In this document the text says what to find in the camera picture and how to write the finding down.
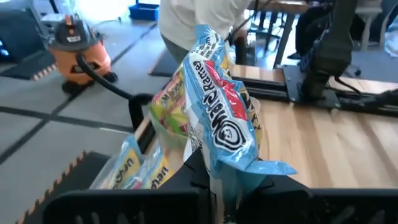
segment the candy bag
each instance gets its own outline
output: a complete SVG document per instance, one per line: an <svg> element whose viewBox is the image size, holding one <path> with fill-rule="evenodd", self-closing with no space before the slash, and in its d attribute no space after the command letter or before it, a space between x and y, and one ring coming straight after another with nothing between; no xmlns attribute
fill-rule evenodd
<svg viewBox="0 0 398 224"><path fill-rule="evenodd" d="M135 176L144 162L144 156L139 150L134 135L126 137L122 149L112 171L111 189L122 189L129 178Z"/></svg>
<svg viewBox="0 0 398 224"><path fill-rule="evenodd" d="M198 53L199 55L205 56L214 62L215 70L218 74L226 80L231 80L231 73L229 71L229 57L228 49L229 45L226 44L223 39L209 26L196 26L197 42L192 47L191 53ZM249 111L250 120L254 125L254 132L256 134L257 145L260 147L262 128L257 114L254 110L254 106L251 103L250 96L244 85L239 89L239 93L243 97L246 108Z"/></svg>
<svg viewBox="0 0 398 224"><path fill-rule="evenodd" d="M183 93L182 66L180 66L164 90L154 96L150 110L164 128L186 136L188 117L182 111L185 102Z"/></svg>
<svg viewBox="0 0 398 224"><path fill-rule="evenodd" d="M169 163L158 147L147 156L139 172L129 179L124 189L158 189L174 175Z"/></svg>
<svg viewBox="0 0 398 224"><path fill-rule="evenodd" d="M279 161L258 161L254 127L246 108L242 82L231 80L221 68L225 52L202 52L205 45L222 45L222 38L209 26L197 25L197 42L183 61L185 106L194 138L201 146L216 195L216 223L234 220L238 195L247 196L266 175L288 175L295 171Z"/></svg>

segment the jolly rancher logo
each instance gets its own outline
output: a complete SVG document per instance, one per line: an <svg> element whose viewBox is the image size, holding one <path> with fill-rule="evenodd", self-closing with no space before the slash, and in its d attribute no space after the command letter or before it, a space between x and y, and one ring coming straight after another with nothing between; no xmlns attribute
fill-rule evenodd
<svg viewBox="0 0 398 224"><path fill-rule="evenodd" d="M206 112L210 119L211 137L214 139L215 146L231 152L238 150L246 143L241 127L230 117L227 105L223 103L222 93L215 87L204 63L195 60L192 65L201 80L205 93L202 103L207 105Z"/></svg>

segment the black cable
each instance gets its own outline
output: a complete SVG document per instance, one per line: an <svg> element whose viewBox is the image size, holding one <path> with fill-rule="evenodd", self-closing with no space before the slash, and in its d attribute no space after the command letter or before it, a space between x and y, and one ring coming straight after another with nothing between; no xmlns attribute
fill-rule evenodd
<svg viewBox="0 0 398 224"><path fill-rule="evenodd" d="M337 83L339 83L340 85L343 85L343 86L349 88L350 90L353 90L353 91L358 95L358 98L362 97L362 93L361 93L357 88L351 86L350 84L347 84L347 83L343 82L343 81L340 79L340 77L335 76L335 81L336 81Z"/></svg>
<svg viewBox="0 0 398 224"><path fill-rule="evenodd" d="M111 19L111 20L101 21L101 22L99 22L99 23L97 23L97 24L92 25L91 28L92 28L92 29L95 29L95 28L97 28L98 26L100 26L100 25L102 25L102 24L105 24L105 23L108 23L108 22L119 22L119 23L121 23L121 18L119 17L119 18L117 18L117 19Z"/></svg>
<svg viewBox="0 0 398 224"><path fill-rule="evenodd" d="M132 95L124 90L119 89L118 87L114 86L112 83L105 80L103 77L99 76L96 72L94 72L86 63L84 56L81 53L76 55L77 64L80 68L93 80L101 84L103 87L107 88L108 90L112 91L113 93L127 99L139 102L142 105L147 104L151 101L153 95L147 93L140 93L137 95Z"/></svg>

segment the blue container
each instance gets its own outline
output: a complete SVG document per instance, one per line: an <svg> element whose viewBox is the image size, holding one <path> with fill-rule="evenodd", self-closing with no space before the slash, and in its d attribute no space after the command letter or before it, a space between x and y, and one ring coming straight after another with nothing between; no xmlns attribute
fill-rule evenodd
<svg viewBox="0 0 398 224"><path fill-rule="evenodd" d="M158 4L143 4L138 3L129 7L130 18L147 21L157 21L159 15Z"/></svg>

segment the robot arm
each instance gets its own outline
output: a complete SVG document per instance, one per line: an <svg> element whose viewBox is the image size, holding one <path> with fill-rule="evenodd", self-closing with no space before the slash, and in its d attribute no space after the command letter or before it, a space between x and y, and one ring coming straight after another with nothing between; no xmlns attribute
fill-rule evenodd
<svg viewBox="0 0 398 224"><path fill-rule="evenodd" d="M339 77L350 65L353 42L349 29L357 3L358 0L336 0L329 29L301 59L300 70L307 74L300 87L304 97L319 99L329 78Z"/></svg>

